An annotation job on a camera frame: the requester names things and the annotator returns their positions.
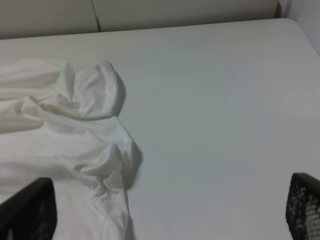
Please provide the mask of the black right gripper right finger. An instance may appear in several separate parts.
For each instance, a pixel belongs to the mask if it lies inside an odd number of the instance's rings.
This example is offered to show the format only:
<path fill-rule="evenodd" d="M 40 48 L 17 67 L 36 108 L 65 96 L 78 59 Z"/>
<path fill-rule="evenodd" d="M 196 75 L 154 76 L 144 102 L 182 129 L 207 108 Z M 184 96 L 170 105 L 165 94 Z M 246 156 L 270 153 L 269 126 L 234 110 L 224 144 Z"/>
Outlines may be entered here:
<path fill-rule="evenodd" d="M 293 240 L 320 239 L 320 181 L 293 173 L 286 201 L 286 223 Z"/>

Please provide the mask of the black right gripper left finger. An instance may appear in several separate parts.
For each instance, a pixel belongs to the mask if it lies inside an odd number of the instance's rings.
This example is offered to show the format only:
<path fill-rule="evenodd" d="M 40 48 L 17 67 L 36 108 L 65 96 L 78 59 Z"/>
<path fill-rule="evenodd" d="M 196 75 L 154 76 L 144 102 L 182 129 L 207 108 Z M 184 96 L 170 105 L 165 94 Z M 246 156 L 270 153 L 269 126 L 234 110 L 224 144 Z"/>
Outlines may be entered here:
<path fill-rule="evenodd" d="M 40 177 L 0 204 L 2 240 L 51 240 L 56 230 L 53 181 Z"/>

